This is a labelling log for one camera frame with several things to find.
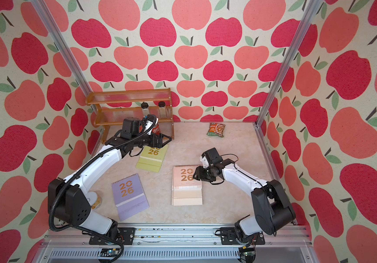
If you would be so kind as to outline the pink 2026 calendar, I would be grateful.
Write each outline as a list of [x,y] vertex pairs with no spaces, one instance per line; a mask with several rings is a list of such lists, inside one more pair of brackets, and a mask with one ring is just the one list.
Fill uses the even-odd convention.
[[173,168],[172,205],[201,206],[202,182],[194,179],[198,165],[179,165]]

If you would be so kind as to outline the green 2026 calendar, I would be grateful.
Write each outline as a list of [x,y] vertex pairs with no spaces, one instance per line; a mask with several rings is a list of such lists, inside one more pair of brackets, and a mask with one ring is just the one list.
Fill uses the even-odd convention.
[[136,168],[158,173],[162,167],[168,148],[168,145],[160,149],[145,146],[140,154]]

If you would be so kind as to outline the purple 2026 calendar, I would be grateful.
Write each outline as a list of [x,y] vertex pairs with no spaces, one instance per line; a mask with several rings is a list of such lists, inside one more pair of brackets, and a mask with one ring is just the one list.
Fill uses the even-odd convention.
[[120,221],[150,207],[139,174],[133,174],[112,184],[113,198]]

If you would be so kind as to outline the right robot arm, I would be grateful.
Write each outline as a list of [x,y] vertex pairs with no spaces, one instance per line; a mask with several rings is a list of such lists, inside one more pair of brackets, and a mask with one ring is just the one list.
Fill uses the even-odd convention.
[[201,166],[193,178],[215,185],[217,178],[240,188],[252,198],[253,215],[248,215],[234,224],[232,237],[240,244],[248,244],[260,234],[276,235],[277,231],[297,218],[295,210],[277,180],[266,181],[243,170],[236,161],[223,159],[217,149],[202,153]]

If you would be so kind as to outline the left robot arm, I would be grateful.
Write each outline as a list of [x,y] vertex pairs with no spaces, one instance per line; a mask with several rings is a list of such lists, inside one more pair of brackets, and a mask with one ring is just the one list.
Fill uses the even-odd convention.
[[111,166],[121,161],[134,148],[162,148],[172,141],[172,137],[167,137],[164,141],[164,134],[153,132],[157,123],[155,115],[147,115],[143,119],[126,118],[122,128],[106,141],[99,153],[72,175],[54,179],[48,186],[50,230],[59,232],[72,227],[108,243],[122,245],[118,223],[93,211],[88,193]]

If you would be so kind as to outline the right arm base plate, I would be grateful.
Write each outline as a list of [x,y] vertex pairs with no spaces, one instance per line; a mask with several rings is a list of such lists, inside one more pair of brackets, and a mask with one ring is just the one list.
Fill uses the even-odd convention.
[[221,240],[222,245],[264,245],[265,239],[262,232],[246,235],[238,227],[221,227],[215,231],[215,235]]

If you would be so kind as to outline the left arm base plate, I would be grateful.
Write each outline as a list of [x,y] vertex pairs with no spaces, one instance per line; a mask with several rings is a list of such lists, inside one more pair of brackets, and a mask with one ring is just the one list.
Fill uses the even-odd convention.
[[123,245],[132,245],[135,235],[134,227],[113,227],[105,235],[101,237],[91,236],[89,240],[90,245],[112,245],[114,240],[120,242]]

